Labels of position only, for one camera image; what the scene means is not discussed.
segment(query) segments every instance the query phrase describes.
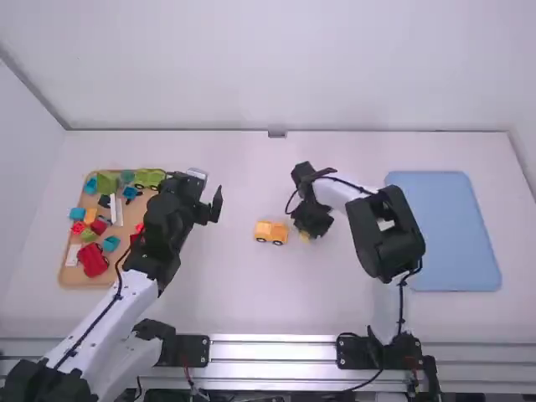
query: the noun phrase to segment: building block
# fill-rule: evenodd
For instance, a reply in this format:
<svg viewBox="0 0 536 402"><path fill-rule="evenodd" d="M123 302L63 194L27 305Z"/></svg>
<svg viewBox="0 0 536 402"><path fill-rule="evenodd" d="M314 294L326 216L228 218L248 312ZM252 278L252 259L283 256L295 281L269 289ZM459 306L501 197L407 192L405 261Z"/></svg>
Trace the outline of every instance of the building block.
<svg viewBox="0 0 536 402"><path fill-rule="evenodd" d="M121 240L115 236L106 237L102 242L102 248L107 253L111 253L117 248L119 243L121 243Z"/></svg>
<svg viewBox="0 0 536 402"><path fill-rule="evenodd" d="M79 235L85 230L85 224L84 222L80 222L77 220L73 223L73 227L70 228L70 231L73 233L73 235Z"/></svg>
<svg viewBox="0 0 536 402"><path fill-rule="evenodd" d="M96 216L97 216L97 208L88 208L85 211L84 223L92 224Z"/></svg>
<svg viewBox="0 0 536 402"><path fill-rule="evenodd" d="M90 225L91 230L93 230L97 235L102 235L106 229L108 229L108 224L101 220L94 220Z"/></svg>
<svg viewBox="0 0 536 402"><path fill-rule="evenodd" d="M97 179L90 178L84 186L84 193L94 195L97 192Z"/></svg>
<svg viewBox="0 0 536 402"><path fill-rule="evenodd" d="M86 243L97 240L98 237L99 235L90 228L85 228L84 231L80 234L80 238Z"/></svg>
<svg viewBox="0 0 536 402"><path fill-rule="evenodd" d="M117 173L98 172L97 173L97 192L110 195L117 191L118 183Z"/></svg>
<svg viewBox="0 0 536 402"><path fill-rule="evenodd" d="M99 198L99 203L101 207L110 209L110 196L102 194Z"/></svg>
<svg viewBox="0 0 536 402"><path fill-rule="evenodd" d="M123 184L128 184L132 180L134 180L135 176L136 176L136 174L134 173L134 171L132 171L132 170L123 170L121 172L121 182Z"/></svg>
<svg viewBox="0 0 536 402"><path fill-rule="evenodd" d="M125 189L123 190L123 197L125 197L126 199L134 199L135 197L137 197L137 188L125 187Z"/></svg>
<svg viewBox="0 0 536 402"><path fill-rule="evenodd" d="M85 209L83 208L72 208L69 213L69 218L72 220L84 220Z"/></svg>

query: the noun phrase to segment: blue mat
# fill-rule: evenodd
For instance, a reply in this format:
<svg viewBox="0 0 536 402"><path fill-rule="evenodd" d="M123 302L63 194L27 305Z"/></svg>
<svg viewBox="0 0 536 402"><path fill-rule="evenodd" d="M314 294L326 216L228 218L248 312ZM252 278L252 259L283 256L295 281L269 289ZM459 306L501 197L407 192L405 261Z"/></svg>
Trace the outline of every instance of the blue mat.
<svg viewBox="0 0 536 402"><path fill-rule="evenodd" d="M412 289L500 289L501 272L465 173L391 172L385 183L402 188L425 236L423 269L410 280Z"/></svg>

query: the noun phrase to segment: white tabletop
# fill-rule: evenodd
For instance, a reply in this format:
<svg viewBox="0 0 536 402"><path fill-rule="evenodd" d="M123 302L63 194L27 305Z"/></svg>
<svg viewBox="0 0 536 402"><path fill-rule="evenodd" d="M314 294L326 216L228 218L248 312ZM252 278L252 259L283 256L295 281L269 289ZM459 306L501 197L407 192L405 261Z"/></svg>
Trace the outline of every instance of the white tabletop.
<svg viewBox="0 0 536 402"><path fill-rule="evenodd" d="M393 170L460 170L472 185L502 272L493 293L409 294L416 336L434 340L534 341L536 206L506 133L110 131L67 137L8 291L0 335L65 335L103 291L67 291L57 274L85 175L103 168L209 171L204 201L223 184L218 224L196 227L172 284L147 312L181 332L364 333L372 279L355 255L348 221L334 214L328 234L307 245L253 240L258 219L284 219L290 172L309 160L381 187Z"/></svg>

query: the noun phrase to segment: corkboard tray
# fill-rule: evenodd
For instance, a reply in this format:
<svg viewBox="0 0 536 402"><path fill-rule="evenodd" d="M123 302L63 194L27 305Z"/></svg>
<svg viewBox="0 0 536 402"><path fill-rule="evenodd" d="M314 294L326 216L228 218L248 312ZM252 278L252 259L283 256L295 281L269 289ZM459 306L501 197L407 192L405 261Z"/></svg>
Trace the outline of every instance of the corkboard tray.
<svg viewBox="0 0 536 402"><path fill-rule="evenodd" d="M106 170L106 172L115 172L120 171L116 170ZM97 208L97 216L103 215L106 218L111 217L111 211L104 207L101 207L98 204L100 194L96 193L95 195L89 195L84 193L83 188L87 181L94 177L97 174L97 171L91 172L85 178L85 181L82 183L82 191L80 192L80 200L78 202L78 207L80 208ZM69 247L71 245L87 245L89 243L83 242L77 234L70 232L67 245L65 247L64 258L61 262L58 274L59 284L66 289L102 289L110 287L112 283L117 278L116 270L114 268L117 260L123 255L128 246L130 245L130 235L136 233L136 225L140 224L143 221L143 215L146 211L147 201L150 197L155 195L157 192L151 190L150 188L145 188L142 190L143 195L137 196L130 204L126 205L126 199L122 197L122 190L118 190L116 193L117 202L121 201L121 206L123 210L123 226L112 225L101 235L96 243L102 245L104 239L108 236L116 236L121 239L119 246L111 253L104 251L103 255L108 259L110 265L108 269L101 275L94 278L89 278L84 273L84 266L78 262L76 266L66 266L65 261L67 259L67 253L69 252Z"/></svg>

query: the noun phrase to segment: green toy block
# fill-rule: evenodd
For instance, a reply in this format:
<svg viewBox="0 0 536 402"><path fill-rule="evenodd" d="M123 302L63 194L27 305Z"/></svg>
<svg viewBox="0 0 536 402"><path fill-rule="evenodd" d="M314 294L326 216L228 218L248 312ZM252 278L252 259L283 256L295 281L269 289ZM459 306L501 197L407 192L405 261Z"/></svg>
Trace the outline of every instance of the green toy block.
<svg viewBox="0 0 536 402"><path fill-rule="evenodd" d="M110 195L117 191L117 173L98 172L97 173L97 193Z"/></svg>
<svg viewBox="0 0 536 402"><path fill-rule="evenodd" d="M82 241L89 243L90 241L95 241L99 238L99 235L95 233L90 228L85 228L82 233L80 233L80 238Z"/></svg>

